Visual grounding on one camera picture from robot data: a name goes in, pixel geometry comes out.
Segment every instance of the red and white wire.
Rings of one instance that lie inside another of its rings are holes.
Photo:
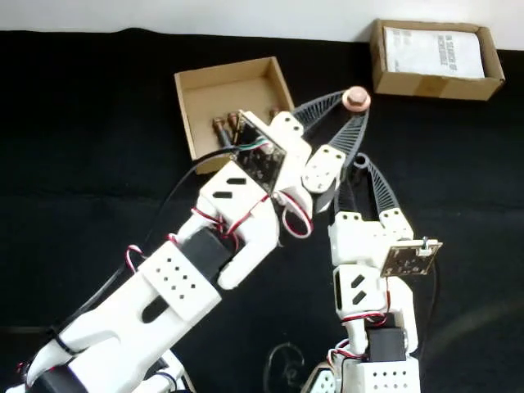
[[[300,204],[293,198],[291,195],[289,195],[287,192],[280,191],[278,192],[278,195],[284,199],[284,201],[287,203],[287,205],[290,205],[293,209],[293,212],[298,216],[300,221],[302,221],[305,225],[305,233],[298,233],[295,229],[291,227],[291,225],[287,222],[287,213],[289,212],[288,206],[284,207],[284,210],[282,212],[282,225],[284,228],[297,239],[306,239],[311,235],[313,232],[313,221],[311,221],[311,218],[307,215],[305,210],[300,206]]]
[[[262,199],[260,199],[258,202],[256,202],[256,203],[253,205],[253,207],[251,207],[243,217],[241,217],[238,221],[236,221],[235,223],[233,223],[233,224],[229,227],[228,231],[226,232],[226,236],[229,236],[229,235],[231,235],[233,232],[235,232],[235,231],[237,230],[237,228],[240,227],[240,226],[242,225],[242,223],[243,223],[244,221],[246,221],[246,220],[249,218],[249,216],[251,215],[251,212],[253,211],[253,209],[256,208],[256,207],[258,206],[259,203],[262,203],[262,202],[266,201],[268,198],[269,198],[269,195],[266,194],[266,195],[264,195],[264,196],[262,197]]]
[[[341,323],[348,323],[350,321],[355,321],[357,319],[368,319],[370,322],[375,322],[371,318],[384,318],[386,315],[384,313],[379,313],[378,311],[369,311],[367,313],[357,313],[357,314],[351,314],[347,315],[344,318],[341,319]]]
[[[248,214],[246,215],[246,217],[244,218],[247,219],[247,217],[249,216],[249,213],[253,210],[253,208],[248,212]],[[224,221],[224,217],[222,217],[221,215],[216,219],[215,217],[212,217],[206,213],[204,213],[203,211],[201,210],[198,210],[196,207],[192,207],[191,208],[191,212],[195,215],[200,215],[201,217],[203,217],[204,219],[206,219],[210,224],[213,224],[214,226],[216,226],[217,230],[219,231],[219,233],[222,233],[224,235],[224,237],[229,237],[231,236],[233,238],[233,241],[235,243],[235,251],[238,251],[238,247],[240,246],[240,241],[238,240],[238,235],[236,233],[234,233],[234,230],[233,231],[230,231],[228,230],[226,233],[224,233],[224,229],[226,227],[226,223]]]
[[[363,359],[363,358],[366,357],[366,355],[356,355],[356,354],[353,354],[352,352],[350,352],[347,349],[347,346],[349,344],[350,344],[350,341],[348,339],[342,340],[342,341],[340,341],[339,343],[337,343],[335,345],[335,348],[331,348],[327,352],[326,360],[327,360],[327,363],[329,364],[329,366],[332,368],[333,371],[335,370],[335,366],[333,364],[333,355],[342,355],[345,358],[355,359],[355,360]]]
[[[136,244],[130,244],[125,251],[125,264],[133,271],[137,272],[137,268],[134,267],[133,261],[131,260],[131,251],[137,252],[140,255],[144,255],[143,251]]]
[[[215,217],[213,217],[211,215],[208,215],[208,214],[204,213],[202,210],[198,210],[196,207],[192,207],[191,208],[191,212],[194,215],[200,215],[202,218],[206,219],[207,222],[209,222],[211,224],[219,224],[219,220],[218,219],[216,219]]]
[[[167,240],[169,240],[170,242],[172,242],[173,244],[178,246],[177,235],[175,235],[174,233],[168,233],[167,234]]]

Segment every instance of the green wire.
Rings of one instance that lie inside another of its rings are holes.
[[[249,143],[247,145],[240,145],[240,146],[238,146],[238,148],[241,151],[253,150],[253,149],[256,149],[257,147],[260,147],[260,146],[264,145],[267,142],[268,142],[268,140],[264,138],[264,139],[260,139],[257,142]]]

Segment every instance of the circuit board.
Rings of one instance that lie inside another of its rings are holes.
[[[240,143],[252,143],[259,137],[267,138],[256,127],[251,124],[245,124]],[[273,192],[282,163],[286,157],[286,151],[273,141],[270,142],[273,146],[269,154],[264,152],[262,148],[237,153],[237,164],[268,194]]]
[[[392,246],[382,268],[382,277],[427,274],[442,243],[428,246],[431,253],[421,253],[420,246]]]

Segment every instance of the white wall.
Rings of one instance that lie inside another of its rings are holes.
[[[505,49],[524,49],[523,16],[522,0],[0,0],[0,29],[366,41],[381,17],[487,25]]]

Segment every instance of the black cable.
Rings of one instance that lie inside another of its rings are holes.
[[[60,325],[56,327],[25,327],[25,326],[10,326],[10,327],[0,327],[0,332],[8,334],[43,334],[52,332],[52,335],[56,335],[58,332],[63,330],[67,325],[77,319],[81,314],[89,311],[94,304],[96,304],[102,295],[109,289],[109,287],[115,282],[115,280],[125,271],[125,264],[122,264],[107,280],[103,285],[98,288],[98,290],[83,303],[73,314],[67,317]]]
[[[215,157],[223,156],[226,154],[231,154],[239,150],[240,148],[238,146],[225,147],[217,151],[212,151],[211,153],[208,153],[200,157],[199,159],[193,161],[193,166],[186,172],[186,174],[182,178],[180,178],[180,180],[173,186],[173,188],[171,188],[171,191],[169,191],[167,196],[158,206],[158,209],[156,210],[155,215],[153,216],[151,227],[149,228],[149,231],[147,231],[146,238],[144,239],[144,242],[143,242],[144,248],[147,248],[147,243],[150,241],[151,235],[153,234],[153,231],[155,230],[155,226],[157,225],[158,219],[160,215],[162,214],[162,212],[164,211],[165,207],[167,206],[168,202],[171,200],[171,198],[177,192],[177,190],[180,188],[183,182],[186,181],[189,175],[192,174],[195,171],[195,169],[197,169],[200,165],[204,164],[205,162]]]
[[[424,333],[422,335],[422,340],[418,343],[418,361],[422,362],[422,357],[424,355],[424,349],[426,348],[427,339],[429,337],[429,331],[431,325],[433,324],[433,319],[435,317],[436,307],[440,297],[440,268],[436,261],[433,261],[433,269],[431,269],[433,274],[433,293],[431,294],[431,306],[429,312],[427,313],[426,325],[424,326]]]
[[[174,384],[174,389],[178,390],[178,384],[176,379],[171,374],[164,373],[163,371],[159,371],[158,373],[155,373],[155,375],[160,375],[161,377],[164,377],[168,381],[172,382]]]
[[[169,200],[173,197],[173,195],[176,193],[176,191],[179,189],[179,187],[182,185],[182,183],[189,177],[190,174],[193,173],[193,171],[201,164],[217,157],[217,156],[223,156],[225,154],[234,153],[235,151],[238,151],[239,147],[233,146],[233,147],[226,147],[224,149],[218,150],[218,151],[212,151],[209,154],[206,154],[199,158],[198,160],[195,160],[193,163],[193,166],[186,172],[186,174],[173,186],[167,197],[161,202],[160,206],[158,207],[153,220],[151,224],[151,228],[147,232],[146,239],[144,241],[144,244],[146,244],[149,241],[149,238],[151,237],[151,234],[153,233],[153,230],[156,226],[156,221],[158,220],[158,217],[164,210],[165,206],[169,202]],[[83,303],[72,315],[67,317],[62,323],[60,323],[57,327],[51,326],[51,328],[47,327],[0,327],[0,332],[7,332],[10,334],[39,334],[42,332],[49,332],[52,331],[54,336],[57,335],[58,332],[61,332],[64,328],[66,328],[71,322],[73,322],[75,319],[77,319],[80,315],[84,314],[85,312],[89,311],[106,293],[106,291],[111,287],[111,285],[116,281],[116,279],[126,270],[126,265],[122,264],[108,279],[104,284],[89,298]]]

